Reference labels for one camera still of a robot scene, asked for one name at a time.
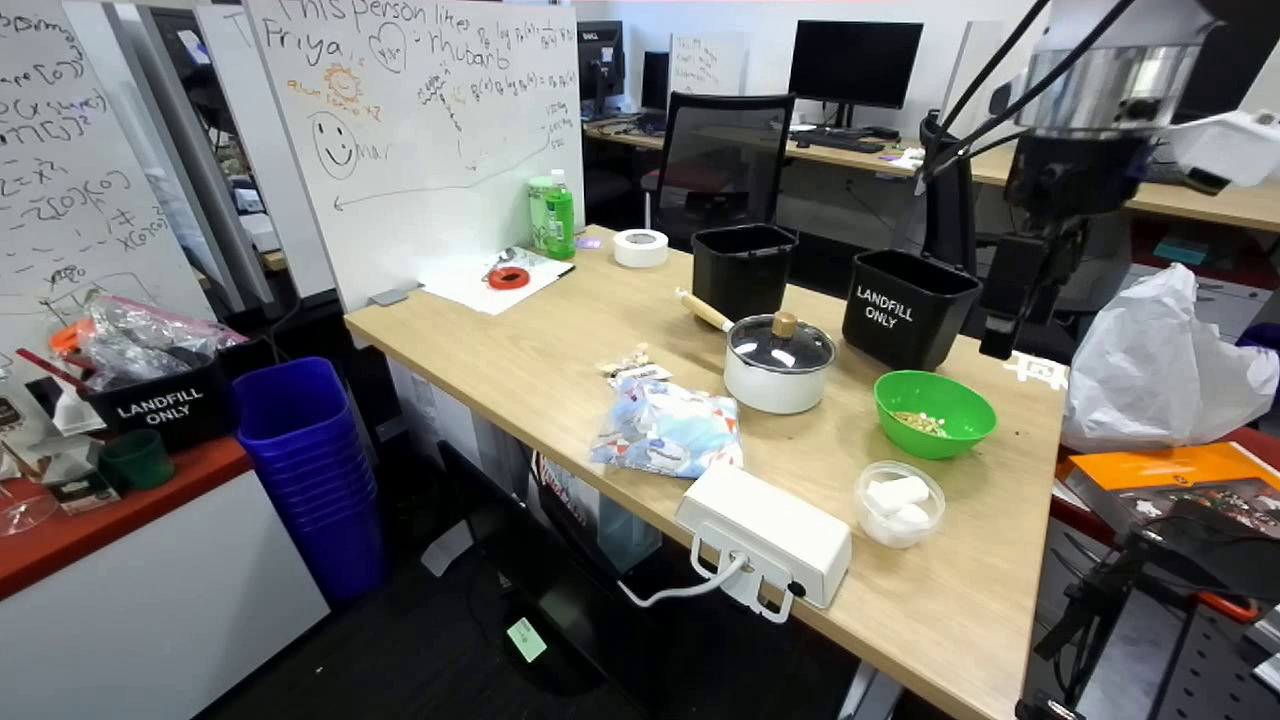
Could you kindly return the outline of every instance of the green bowl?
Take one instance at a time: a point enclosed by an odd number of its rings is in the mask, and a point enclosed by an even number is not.
[[[997,434],[997,410],[937,373],[884,373],[872,395],[884,435],[912,456],[958,456]]]

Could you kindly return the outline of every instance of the bottle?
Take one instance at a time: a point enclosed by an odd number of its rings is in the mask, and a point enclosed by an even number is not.
[[[528,182],[528,225],[533,225],[533,253],[551,260],[575,258],[575,225],[570,225],[570,192],[562,186],[562,167]]]

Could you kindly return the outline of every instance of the wooden table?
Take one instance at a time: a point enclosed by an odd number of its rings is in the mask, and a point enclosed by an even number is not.
[[[689,286],[689,258],[659,274],[622,274],[603,253],[582,253],[570,275],[502,318],[413,294],[403,306],[353,314],[348,327],[663,538],[689,540],[676,523],[684,482],[589,460],[613,404],[600,365],[632,355],[635,345],[648,345],[676,385],[722,393],[722,335],[696,325],[673,286]],[[785,306],[841,340],[841,301],[788,289]],[[880,373],[841,340],[814,411],[745,411],[749,474],[851,523],[854,474],[909,460],[877,434]],[[997,435],[971,456],[912,460],[946,492],[941,538],[914,554],[854,538],[837,603],[796,603],[796,617],[953,716],[1013,716],[1033,646],[1058,393],[1020,380],[971,340],[956,340],[941,373],[1000,410]]]
[[[582,136],[632,148],[663,148],[659,136],[644,136],[632,125],[589,125]],[[802,163],[831,163],[851,174],[877,175],[912,175],[912,167],[893,163],[893,153],[842,153],[820,146],[788,146],[788,161]],[[997,148],[971,161],[971,182],[987,190],[1002,190],[1013,163],[1013,148]],[[1173,219],[1200,219],[1246,234],[1280,234],[1280,186],[1261,190],[1223,190],[1220,197],[1203,197],[1179,186],[1142,186],[1128,205],[1128,211],[1173,217]]]

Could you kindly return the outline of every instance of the bag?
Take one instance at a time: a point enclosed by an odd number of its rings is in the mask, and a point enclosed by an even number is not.
[[[1217,441],[1272,410],[1280,359],[1194,320],[1179,265],[1099,308],[1072,359],[1065,445],[1075,451]]]

